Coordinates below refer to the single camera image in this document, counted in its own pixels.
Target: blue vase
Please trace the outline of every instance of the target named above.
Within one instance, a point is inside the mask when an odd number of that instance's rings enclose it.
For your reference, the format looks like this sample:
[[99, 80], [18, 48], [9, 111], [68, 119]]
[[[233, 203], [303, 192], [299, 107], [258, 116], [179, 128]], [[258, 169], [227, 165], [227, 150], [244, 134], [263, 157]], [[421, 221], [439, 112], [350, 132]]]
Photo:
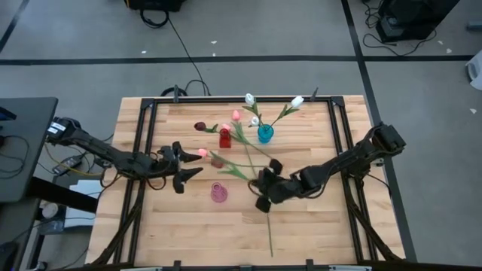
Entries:
[[263, 124], [258, 127], [258, 139], [262, 144], [268, 143], [274, 135], [274, 129], [269, 124]]

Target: wooden tabletop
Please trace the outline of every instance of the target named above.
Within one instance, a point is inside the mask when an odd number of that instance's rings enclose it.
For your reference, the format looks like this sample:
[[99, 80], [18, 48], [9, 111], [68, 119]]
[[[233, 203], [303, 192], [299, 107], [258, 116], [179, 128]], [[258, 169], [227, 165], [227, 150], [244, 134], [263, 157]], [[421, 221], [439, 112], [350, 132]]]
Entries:
[[[124, 98], [115, 128], [113, 145], [132, 151], [142, 98]], [[360, 141], [371, 128], [363, 96], [344, 96], [354, 142]], [[205, 121], [207, 126], [229, 123], [232, 111], [241, 112], [246, 137], [251, 143], [278, 159], [287, 177], [308, 165], [321, 164], [336, 155], [328, 106], [305, 103], [300, 111], [290, 114], [275, 125], [275, 135], [267, 145], [258, 143], [255, 128], [247, 128], [253, 116], [240, 103], [162, 104], [157, 108], [152, 151], [162, 145], [180, 141], [184, 150], [196, 153], [207, 148], [235, 163], [248, 164], [243, 145], [233, 142], [231, 149], [219, 149], [218, 135], [197, 132], [193, 125]], [[263, 120], [270, 123], [279, 115], [283, 103], [260, 103]], [[145, 119], [148, 125], [149, 113]], [[337, 111], [343, 148], [346, 149], [341, 119]], [[140, 150], [145, 148], [143, 133]], [[269, 159], [249, 148], [256, 165]], [[267, 215], [255, 208], [256, 196], [246, 181], [218, 174], [209, 158], [183, 164], [183, 168], [204, 167], [185, 186], [184, 194], [176, 194], [168, 179], [161, 191], [147, 188], [136, 254], [136, 266], [172, 266], [181, 260], [183, 266], [227, 265], [302, 265], [306, 259], [315, 264], [355, 263], [346, 203], [339, 174], [333, 175], [318, 199], [291, 199], [273, 205], [270, 216], [273, 257], [270, 255]], [[249, 168], [242, 169], [253, 177]], [[383, 170], [373, 168], [371, 174], [384, 180]], [[114, 172], [107, 174], [112, 179]], [[86, 263], [99, 256], [118, 229], [126, 189], [125, 179], [107, 189], [99, 201]], [[213, 202], [211, 186], [220, 182], [229, 193], [227, 201]], [[154, 180], [153, 185], [160, 185]], [[371, 223], [385, 243], [400, 257], [404, 256], [392, 203], [387, 188], [370, 177], [365, 178], [365, 196]], [[360, 225], [364, 255], [368, 255], [365, 234]], [[130, 232], [124, 240], [123, 260], [127, 259]]]

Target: pink tulip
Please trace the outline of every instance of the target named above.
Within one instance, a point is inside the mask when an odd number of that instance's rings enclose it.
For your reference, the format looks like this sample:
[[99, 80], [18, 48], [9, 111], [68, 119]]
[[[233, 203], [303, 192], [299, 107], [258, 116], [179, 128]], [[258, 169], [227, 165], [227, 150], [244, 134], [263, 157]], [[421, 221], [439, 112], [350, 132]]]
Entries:
[[227, 125], [226, 123], [223, 123], [221, 127], [223, 127], [223, 129], [226, 129], [227, 131], [231, 131], [231, 126]]
[[241, 114], [235, 110], [233, 111], [233, 120], [238, 121], [241, 118]]
[[206, 157], [206, 156], [208, 156], [208, 150], [206, 150], [206, 149], [199, 149], [199, 150], [197, 150], [197, 154], [199, 154], [199, 155], [202, 156], [202, 157]]

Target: white tulip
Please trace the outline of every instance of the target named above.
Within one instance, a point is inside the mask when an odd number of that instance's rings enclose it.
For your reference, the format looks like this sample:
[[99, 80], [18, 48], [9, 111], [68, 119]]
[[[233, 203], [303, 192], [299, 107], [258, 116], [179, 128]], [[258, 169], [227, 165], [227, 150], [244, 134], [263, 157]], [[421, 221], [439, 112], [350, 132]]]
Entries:
[[291, 106], [293, 108], [299, 108], [301, 104], [303, 103], [304, 99], [301, 96], [296, 96], [292, 101], [291, 101]]
[[254, 103], [255, 103], [255, 97], [253, 95], [249, 94], [249, 93], [246, 94], [246, 97], [244, 98], [244, 100], [250, 106], [254, 105]]
[[253, 118], [251, 119], [251, 125], [252, 125], [252, 126], [258, 126], [258, 125], [259, 125], [259, 119], [258, 119], [258, 117], [253, 117]]

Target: table leg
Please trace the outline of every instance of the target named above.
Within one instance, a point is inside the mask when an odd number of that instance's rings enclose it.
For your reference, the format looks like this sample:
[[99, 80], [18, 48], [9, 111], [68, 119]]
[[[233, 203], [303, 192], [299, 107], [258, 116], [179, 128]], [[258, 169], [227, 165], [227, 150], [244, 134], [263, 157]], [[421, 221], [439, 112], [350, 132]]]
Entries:
[[97, 199], [36, 177], [32, 177], [27, 196], [35, 196], [48, 202], [59, 203], [94, 214], [97, 210]]

